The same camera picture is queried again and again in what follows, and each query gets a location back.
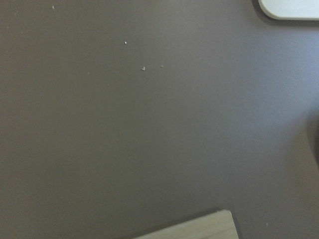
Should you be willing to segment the cream rabbit tray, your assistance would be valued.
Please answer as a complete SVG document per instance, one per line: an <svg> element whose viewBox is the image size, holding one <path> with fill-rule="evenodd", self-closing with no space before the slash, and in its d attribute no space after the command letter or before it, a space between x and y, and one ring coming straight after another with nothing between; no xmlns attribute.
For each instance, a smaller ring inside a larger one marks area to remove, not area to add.
<svg viewBox="0 0 319 239"><path fill-rule="evenodd" d="M258 0L265 15L276 20L318 20L318 0Z"/></svg>

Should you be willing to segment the bamboo cutting board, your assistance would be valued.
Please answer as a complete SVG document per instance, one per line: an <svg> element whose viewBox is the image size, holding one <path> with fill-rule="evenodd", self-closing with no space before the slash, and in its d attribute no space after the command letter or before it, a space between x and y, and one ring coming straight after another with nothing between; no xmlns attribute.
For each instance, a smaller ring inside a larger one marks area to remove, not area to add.
<svg viewBox="0 0 319 239"><path fill-rule="evenodd" d="M139 239L238 239L229 210L221 210L174 226L167 227Z"/></svg>

